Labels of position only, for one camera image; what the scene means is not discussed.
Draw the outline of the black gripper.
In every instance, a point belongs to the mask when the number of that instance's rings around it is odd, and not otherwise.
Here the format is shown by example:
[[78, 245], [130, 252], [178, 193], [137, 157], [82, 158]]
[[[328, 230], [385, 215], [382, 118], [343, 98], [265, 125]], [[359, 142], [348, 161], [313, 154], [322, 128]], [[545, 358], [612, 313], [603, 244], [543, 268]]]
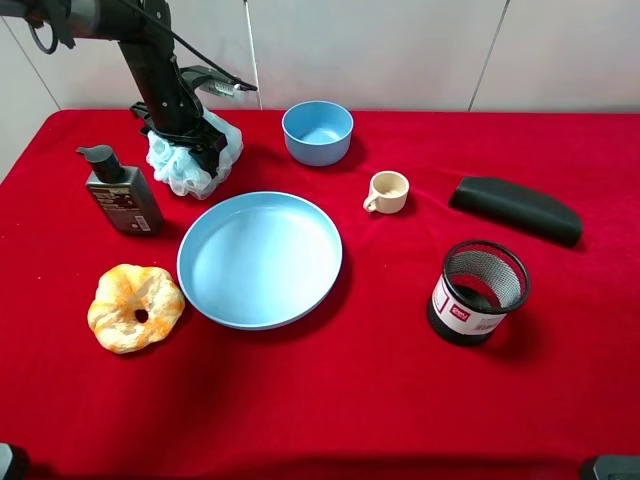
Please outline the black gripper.
[[198, 166], [212, 178], [217, 176], [226, 137], [204, 118], [204, 108], [192, 93], [170, 95], [151, 106], [137, 102], [130, 111], [144, 122], [144, 133], [153, 131], [169, 142], [191, 147]]

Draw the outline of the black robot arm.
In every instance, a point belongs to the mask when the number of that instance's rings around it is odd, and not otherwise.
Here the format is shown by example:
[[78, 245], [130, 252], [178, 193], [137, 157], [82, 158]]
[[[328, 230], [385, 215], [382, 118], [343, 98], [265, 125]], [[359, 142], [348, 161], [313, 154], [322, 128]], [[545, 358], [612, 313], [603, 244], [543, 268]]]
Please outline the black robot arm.
[[72, 49], [80, 38], [117, 42], [142, 96], [131, 107], [145, 123], [142, 132], [185, 147], [203, 171], [217, 175], [227, 137], [204, 118], [195, 93], [217, 76], [201, 66], [178, 66], [166, 2], [3, 1], [1, 14], [24, 19], [47, 54], [58, 44]]

